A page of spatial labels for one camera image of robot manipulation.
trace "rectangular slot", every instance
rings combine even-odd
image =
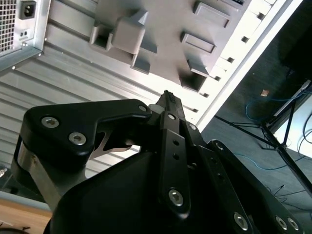
[[[230,5],[231,7],[240,10],[242,9],[243,5],[244,5],[244,1],[243,0],[221,0],[222,2]]]
[[[194,14],[202,17],[203,19],[209,20],[216,25],[226,27],[230,21],[230,16],[218,11],[202,2],[198,3],[194,8]]]
[[[199,39],[195,36],[192,36],[188,33],[184,33],[184,36],[182,37],[182,43],[188,44],[196,49],[199,49],[209,54],[211,54],[215,48],[215,45]]]

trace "ventilation grille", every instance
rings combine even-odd
[[[16,0],[0,0],[0,55],[13,49]]]

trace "black cable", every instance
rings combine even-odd
[[[310,132],[306,135],[306,137],[308,136],[308,135],[310,135],[312,133],[312,130],[310,130]],[[299,158],[304,158],[304,159],[307,159],[307,160],[312,160],[312,159],[310,159],[309,157],[307,157],[307,156],[301,156],[301,154],[300,154],[300,148],[301,148],[301,145],[302,145],[302,143],[303,143],[303,141],[304,141],[305,139],[303,138],[302,140],[301,140],[301,142],[300,142],[300,144],[299,144],[299,147],[298,147],[298,155],[299,155]]]
[[[284,202],[284,204],[285,204],[285,205],[288,205],[288,206],[295,207],[295,208],[297,208],[298,210],[301,210],[301,211],[312,212],[312,210],[306,210],[306,209],[303,209],[303,208],[297,207],[297,206],[295,206],[295,205],[292,205],[292,204],[289,204],[289,203],[286,203],[286,202]]]
[[[290,194],[278,195],[277,197],[280,197],[280,196],[288,196],[288,195],[293,195],[293,194],[298,194],[298,193],[302,193],[302,192],[305,192],[305,191],[306,191],[306,190],[301,190],[301,191],[293,192],[293,193],[290,193]]]
[[[276,194],[281,191],[282,188],[285,187],[285,184],[283,184],[281,187],[278,188],[278,190],[275,192],[275,194],[273,194],[273,196],[276,196]]]
[[[312,117],[312,112],[311,112],[311,114],[309,115],[309,117],[307,118],[307,120],[305,121],[305,123],[304,123],[304,125],[303,125],[303,129],[302,129],[303,138],[304,138],[308,143],[310,143],[310,144],[312,144],[312,141],[308,141],[308,140],[307,140],[307,136],[308,136],[308,135],[306,135],[306,127],[307,127],[307,124],[308,124],[308,122],[309,122],[309,120],[310,120],[311,117]]]

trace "black metal bracket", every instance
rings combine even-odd
[[[85,178],[88,159],[132,145],[141,146],[140,152]],[[221,142],[207,145],[186,121],[181,100],[165,91],[150,107],[121,100],[30,109],[12,165],[16,179],[39,191],[53,211],[46,229],[51,234],[147,233],[151,227],[172,233],[302,234],[297,220],[256,178],[236,182],[242,173],[252,176],[242,164],[224,160],[232,157]],[[245,187],[262,201],[266,222],[248,202]]]

